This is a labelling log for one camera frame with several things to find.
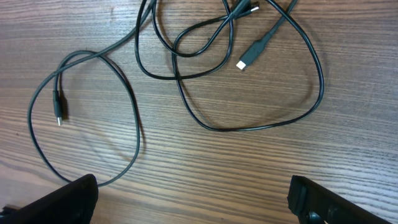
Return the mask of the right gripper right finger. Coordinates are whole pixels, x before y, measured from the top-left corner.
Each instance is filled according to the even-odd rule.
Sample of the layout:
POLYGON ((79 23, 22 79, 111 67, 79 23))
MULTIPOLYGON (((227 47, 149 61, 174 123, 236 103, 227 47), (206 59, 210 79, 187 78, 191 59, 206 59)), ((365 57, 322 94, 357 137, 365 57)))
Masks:
POLYGON ((287 200, 300 223, 390 224, 304 176, 292 176, 287 200))

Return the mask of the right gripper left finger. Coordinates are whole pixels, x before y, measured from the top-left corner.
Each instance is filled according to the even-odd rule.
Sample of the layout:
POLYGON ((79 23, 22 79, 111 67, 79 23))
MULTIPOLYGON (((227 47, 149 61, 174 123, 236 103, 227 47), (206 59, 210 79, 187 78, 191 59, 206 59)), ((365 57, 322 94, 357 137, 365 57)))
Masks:
POLYGON ((89 223, 97 201, 97 180, 87 174, 20 209, 3 207, 1 224, 89 223))

